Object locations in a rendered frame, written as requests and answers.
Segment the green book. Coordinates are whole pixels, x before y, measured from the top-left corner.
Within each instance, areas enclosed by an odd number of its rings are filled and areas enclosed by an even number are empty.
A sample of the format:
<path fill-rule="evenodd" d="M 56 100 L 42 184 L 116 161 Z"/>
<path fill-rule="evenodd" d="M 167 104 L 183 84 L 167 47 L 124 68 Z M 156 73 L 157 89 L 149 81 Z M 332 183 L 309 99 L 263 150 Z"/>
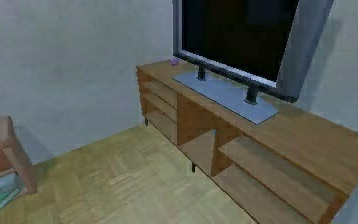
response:
<path fill-rule="evenodd" d="M 0 194 L 0 210 L 12 201 L 20 192 L 21 190 L 17 188 L 11 192 L 4 192 Z"/>

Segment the reddish brown side table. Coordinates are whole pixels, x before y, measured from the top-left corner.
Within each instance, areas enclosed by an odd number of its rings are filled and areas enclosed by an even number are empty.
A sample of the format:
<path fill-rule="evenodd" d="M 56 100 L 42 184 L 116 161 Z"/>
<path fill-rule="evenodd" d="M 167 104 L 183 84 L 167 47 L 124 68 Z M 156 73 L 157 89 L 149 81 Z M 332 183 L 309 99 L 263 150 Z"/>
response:
<path fill-rule="evenodd" d="M 22 147 L 10 116 L 0 116 L 0 178 L 16 173 L 24 184 L 19 196 L 37 192 L 35 168 Z"/>

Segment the black television set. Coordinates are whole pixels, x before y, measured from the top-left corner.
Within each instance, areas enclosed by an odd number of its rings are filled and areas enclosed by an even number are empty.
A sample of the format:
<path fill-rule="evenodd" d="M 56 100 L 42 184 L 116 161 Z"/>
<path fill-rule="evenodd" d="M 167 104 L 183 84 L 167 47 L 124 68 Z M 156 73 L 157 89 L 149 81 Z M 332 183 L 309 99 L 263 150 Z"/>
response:
<path fill-rule="evenodd" d="M 172 0 L 174 80 L 258 125 L 294 103 L 334 0 Z"/>

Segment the brown wooden shelf cabinet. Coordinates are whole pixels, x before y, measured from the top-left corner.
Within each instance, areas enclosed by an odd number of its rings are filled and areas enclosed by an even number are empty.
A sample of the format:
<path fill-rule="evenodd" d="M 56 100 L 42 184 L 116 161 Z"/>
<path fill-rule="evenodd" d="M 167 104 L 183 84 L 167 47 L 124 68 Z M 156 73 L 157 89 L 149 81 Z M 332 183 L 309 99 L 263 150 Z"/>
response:
<path fill-rule="evenodd" d="M 278 114 L 255 125 L 176 81 L 192 68 L 137 66 L 146 123 L 257 224 L 343 224 L 358 185 L 358 133 L 272 98 Z"/>

